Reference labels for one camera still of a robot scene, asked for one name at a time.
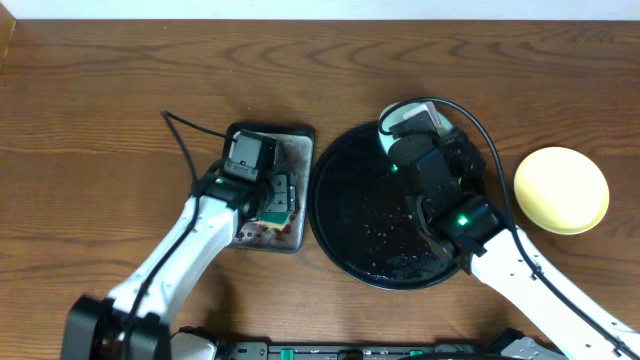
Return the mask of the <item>green yellow sponge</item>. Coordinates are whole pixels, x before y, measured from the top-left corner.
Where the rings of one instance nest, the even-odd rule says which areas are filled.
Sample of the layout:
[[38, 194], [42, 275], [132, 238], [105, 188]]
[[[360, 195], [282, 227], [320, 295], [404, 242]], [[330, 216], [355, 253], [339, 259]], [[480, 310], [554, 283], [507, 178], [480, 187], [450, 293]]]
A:
[[276, 231], [284, 231], [290, 225], [290, 216], [291, 212], [262, 212], [256, 223]]

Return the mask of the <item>light blue plate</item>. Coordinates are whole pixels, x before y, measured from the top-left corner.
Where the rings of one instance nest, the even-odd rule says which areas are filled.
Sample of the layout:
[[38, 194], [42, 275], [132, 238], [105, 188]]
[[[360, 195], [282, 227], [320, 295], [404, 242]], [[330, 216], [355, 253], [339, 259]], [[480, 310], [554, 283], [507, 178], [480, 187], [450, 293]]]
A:
[[[439, 135], [445, 135], [451, 132], [454, 128], [452, 123], [439, 111], [436, 110], [434, 105], [429, 105], [427, 102], [419, 102], [407, 104], [398, 109], [392, 111], [383, 121], [382, 129], [390, 132], [390, 127], [400, 124], [405, 120], [409, 119], [414, 115], [426, 115], [429, 116], [429, 109], [434, 110], [440, 120], [441, 126], [437, 127], [437, 133]], [[396, 142], [392, 135], [384, 135], [381, 132], [378, 132], [379, 142], [382, 148], [382, 151], [385, 155], [388, 154], [391, 146]]]

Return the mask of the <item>yellow plate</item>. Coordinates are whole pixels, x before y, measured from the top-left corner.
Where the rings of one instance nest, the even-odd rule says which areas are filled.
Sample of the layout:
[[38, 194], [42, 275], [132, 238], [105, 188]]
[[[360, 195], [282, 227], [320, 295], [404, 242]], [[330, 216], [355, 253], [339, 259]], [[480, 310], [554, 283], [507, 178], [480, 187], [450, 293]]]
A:
[[565, 147], [546, 147], [518, 165], [514, 194], [523, 214], [540, 228], [560, 235], [591, 230], [610, 203], [607, 180], [584, 154]]

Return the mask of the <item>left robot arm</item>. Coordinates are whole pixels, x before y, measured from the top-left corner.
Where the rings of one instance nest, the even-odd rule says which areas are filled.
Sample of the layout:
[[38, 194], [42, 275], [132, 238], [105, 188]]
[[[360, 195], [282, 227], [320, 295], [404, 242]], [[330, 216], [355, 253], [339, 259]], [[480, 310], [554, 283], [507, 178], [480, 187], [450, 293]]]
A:
[[250, 170], [238, 177], [219, 165], [191, 189], [177, 222], [149, 257], [103, 300], [80, 297], [67, 316], [64, 359], [213, 359], [205, 331], [171, 331], [206, 268], [247, 225], [296, 241], [309, 173]]

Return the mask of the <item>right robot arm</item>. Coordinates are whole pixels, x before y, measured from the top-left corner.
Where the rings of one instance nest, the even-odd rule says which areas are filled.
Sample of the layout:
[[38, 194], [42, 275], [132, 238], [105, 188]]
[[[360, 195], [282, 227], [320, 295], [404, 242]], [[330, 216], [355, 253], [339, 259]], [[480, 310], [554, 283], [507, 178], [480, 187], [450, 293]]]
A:
[[504, 296], [567, 358], [638, 358], [638, 331], [594, 302], [487, 199], [485, 162], [463, 131], [382, 130], [379, 139], [419, 234], [440, 258]]

